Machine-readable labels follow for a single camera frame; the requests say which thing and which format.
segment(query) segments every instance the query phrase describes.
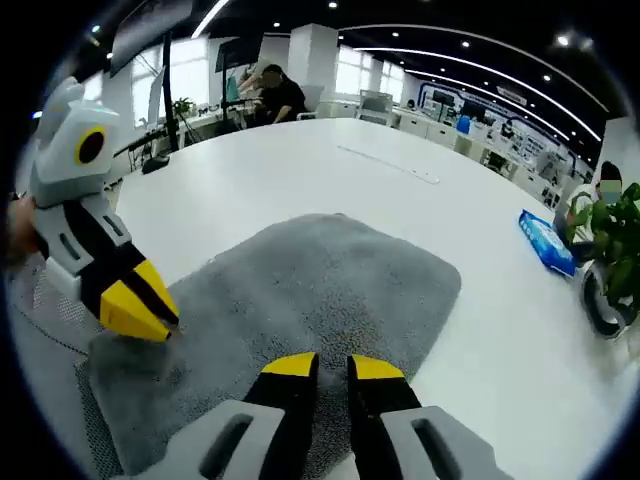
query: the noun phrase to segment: cable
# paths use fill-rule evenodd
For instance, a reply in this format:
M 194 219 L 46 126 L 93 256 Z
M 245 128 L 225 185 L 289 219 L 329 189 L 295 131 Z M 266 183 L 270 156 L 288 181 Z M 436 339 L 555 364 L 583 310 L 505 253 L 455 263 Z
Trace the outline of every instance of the cable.
M 181 113 L 176 112 L 177 115 L 180 117 L 180 119 L 184 122 L 185 127 L 187 128 L 187 131 L 189 132 L 189 134 L 191 135 L 191 141 L 193 143 L 197 143 L 196 142 L 196 138 L 198 139 L 198 142 L 201 142 L 203 139 L 200 136 L 200 134 L 198 134 L 192 127 L 191 125 L 189 125 L 187 123 L 187 121 L 185 120 L 185 118 L 182 116 Z
M 151 70 L 151 73 L 153 73 L 154 75 L 158 75 L 158 71 L 151 66 L 151 64 L 147 61 L 147 59 L 144 58 L 144 55 L 137 55 L 137 56 L 135 56 L 133 58 L 134 58 L 134 60 L 137 60 L 138 63 L 140 63 L 140 64 L 142 64 L 142 61 L 144 61 L 144 63 L 147 64 L 147 68 L 149 70 Z
M 87 352 L 85 352 L 84 350 L 80 350 L 77 347 L 74 347 L 73 345 L 63 342 L 62 340 L 57 339 L 56 337 L 54 337 L 53 335 L 51 335 L 49 332 L 47 332 L 44 328 L 42 328 L 40 325 L 38 325 L 36 322 L 34 322 L 31 317 L 29 317 L 29 315 L 27 315 L 20 307 L 18 307 L 18 305 L 16 305 L 15 303 L 13 304 L 13 308 L 15 308 L 26 320 L 27 322 L 29 322 L 29 324 L 35 328 L 36 330 L 38 330 L 42 335 L 44 335 L 45 337 L 47 337 L 49 340 L 57 343 L 58 345 L 66 348 L 67 350 L 70 350 L 74 353 L 77 353 L 79 355 L 82 355 L 84 357 L 89 357 L 89 354 Z

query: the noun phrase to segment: wet wipes package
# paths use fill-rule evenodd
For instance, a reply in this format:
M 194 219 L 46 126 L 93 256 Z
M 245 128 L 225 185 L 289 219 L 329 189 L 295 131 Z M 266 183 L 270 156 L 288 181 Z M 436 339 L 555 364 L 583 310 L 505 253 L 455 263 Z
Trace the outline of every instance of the wet wipes package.
M 576 271 L 573 255 L 551 225 L 526 210 L 522 211 L 518 223 L 542 263 L 563 275 L 573 277 Z

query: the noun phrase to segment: gray fleece mat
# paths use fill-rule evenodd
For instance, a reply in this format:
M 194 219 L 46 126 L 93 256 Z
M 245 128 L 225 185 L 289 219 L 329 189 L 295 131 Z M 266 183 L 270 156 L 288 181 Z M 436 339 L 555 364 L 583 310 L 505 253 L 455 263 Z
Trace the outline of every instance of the gray fleece mat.
M 343 215 L 307 215 L 259 232 L 170 290 L 182 336 L 154 344 L 105 332 L 91 343 L 91 388 L 125 473 L 159 461 L 176 431 L 218 403 L 242 399 L 267 363 L 315 351 L 305 478 L 322 478 L 349 452 L 347 355 L 390 361 L 411 379 L 460 275 Z

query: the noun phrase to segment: plant pot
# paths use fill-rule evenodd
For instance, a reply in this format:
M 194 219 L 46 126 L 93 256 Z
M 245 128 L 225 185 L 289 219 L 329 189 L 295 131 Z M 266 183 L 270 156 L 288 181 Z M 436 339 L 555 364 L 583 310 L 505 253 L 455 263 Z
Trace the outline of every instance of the plant pot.
M 631 309 L 614 308 L 604 295 L 606 268 L 596 261 L 584 274 L 580 294 L 582 304 L 594 331 L 604 338 L 616 338 L 625 327 L 631 325 L 635 315 Z

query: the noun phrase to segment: monitor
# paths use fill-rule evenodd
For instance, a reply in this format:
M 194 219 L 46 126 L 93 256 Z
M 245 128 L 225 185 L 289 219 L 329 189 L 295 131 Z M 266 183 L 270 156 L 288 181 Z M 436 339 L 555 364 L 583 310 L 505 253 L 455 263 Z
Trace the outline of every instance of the monitor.
M 483 120 L 484 114 L 487 111 L 486 107 L 480 105 L 479 103 L 475 103 L 469 100 L 465 100 L 464 105 L 462 106 L 462 110 L 460 111 L 461 115 L 468 115 L 471 119 Z
M 455 102 L 453 101 L 453 95 L 449 95 L 444 92 L 440 92 L 439 90 L 433 91 L 433 101 L 442 103 L 443 105 L 448 105 L 453 107 Z
M 147 113 L 147 125 L 156 127 L 160 119 L 160 96 L 162 95 L 162 80 L 164 79 L 164 67 L 160 69 L 151 84 L 149 92 L 149 112 Z
M 261 36 L 236 38 L 221 44 L 216 60 L 216 73 L 222 71 L 224 61 L 226 61 L 227 69 L 256 63 L 261 45 Z
M 111 77 L 145 48 L 191 16 L 193 0 L 147 0 L 116 30 L 111 52 Z

